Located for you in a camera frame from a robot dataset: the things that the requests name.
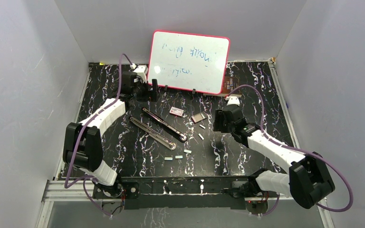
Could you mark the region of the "red white staple box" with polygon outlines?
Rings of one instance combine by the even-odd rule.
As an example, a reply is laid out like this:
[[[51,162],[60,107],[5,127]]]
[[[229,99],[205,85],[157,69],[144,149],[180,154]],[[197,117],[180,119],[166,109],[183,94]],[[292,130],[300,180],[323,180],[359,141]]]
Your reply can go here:
[[[176,116],[179,116],[179,117],[182,117],[183,113],[184,113],[184,110],[172,106],[169,113],[173,114],[173,115],[176,115]]]

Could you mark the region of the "cardboard staple box tray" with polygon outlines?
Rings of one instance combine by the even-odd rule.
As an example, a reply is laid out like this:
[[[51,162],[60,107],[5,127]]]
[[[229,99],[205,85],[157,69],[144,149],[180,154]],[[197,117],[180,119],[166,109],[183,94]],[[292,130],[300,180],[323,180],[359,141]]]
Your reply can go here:
[[[194,123],[199,123],[205,119],[208,118],[208,115],[205,113],[205,112],[201,112],[201,113],[198,113],[198,114],[195,114],[192,116],[192,121]]]

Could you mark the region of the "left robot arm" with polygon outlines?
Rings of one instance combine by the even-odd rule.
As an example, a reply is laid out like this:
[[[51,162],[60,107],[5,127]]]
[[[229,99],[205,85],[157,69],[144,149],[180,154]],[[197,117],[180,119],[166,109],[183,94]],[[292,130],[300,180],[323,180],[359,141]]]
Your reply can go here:
[[[134,101],[155,102],[158,99],[158,81],[146,80],[144,73],[125,71],[120,76],[117,91],[112,93],[93,114],[79,123],[66,127],[62,159],[105,187],[112,198],[123,192],[117,173],[104,161],[102,135]]]

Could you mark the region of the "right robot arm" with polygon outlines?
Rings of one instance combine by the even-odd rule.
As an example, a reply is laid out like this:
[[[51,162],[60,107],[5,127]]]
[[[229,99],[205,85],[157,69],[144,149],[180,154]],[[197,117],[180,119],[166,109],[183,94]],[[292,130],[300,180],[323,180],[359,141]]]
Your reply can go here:
[[[240,107],[228,105],[215,112],[213,130],[230,133],[234,140],[247,148],[257,151],[272,160],[284,173],[260,169],[248,177],[248,183],[234,188],[255,197],[266,191],[274,191],[288,197],[303,208],[309,209],[335,190],[335,184],[318,153],[300,154],[274,144],[260,129],[248,122]]]

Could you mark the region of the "brown Three Days book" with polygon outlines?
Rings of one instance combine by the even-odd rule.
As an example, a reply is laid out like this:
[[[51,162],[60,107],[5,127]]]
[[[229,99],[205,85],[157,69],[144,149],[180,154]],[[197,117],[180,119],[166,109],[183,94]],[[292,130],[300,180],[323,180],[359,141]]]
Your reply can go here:
[[[240,78],[235,76],[225,76],[220,96],[226,96],[231,91],[240,86]]]

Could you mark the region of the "pink framed whiteboard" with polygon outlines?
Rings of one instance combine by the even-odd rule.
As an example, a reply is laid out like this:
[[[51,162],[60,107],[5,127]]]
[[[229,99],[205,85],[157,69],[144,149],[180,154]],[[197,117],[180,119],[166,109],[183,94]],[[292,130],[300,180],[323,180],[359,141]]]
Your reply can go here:
[[[159,86],[218,95],[230,50],[227,37],[156,30],[147,81]]]

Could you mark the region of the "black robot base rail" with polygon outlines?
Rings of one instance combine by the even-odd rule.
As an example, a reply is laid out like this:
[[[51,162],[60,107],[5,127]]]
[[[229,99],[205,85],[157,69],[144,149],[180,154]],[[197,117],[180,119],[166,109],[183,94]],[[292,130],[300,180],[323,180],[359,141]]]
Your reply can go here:
[[[94,199],[125,202],[125,209],[230,208],[265,213],[274,193],[255,191],[246,176],[123,177],[109,187],[95,185]]]

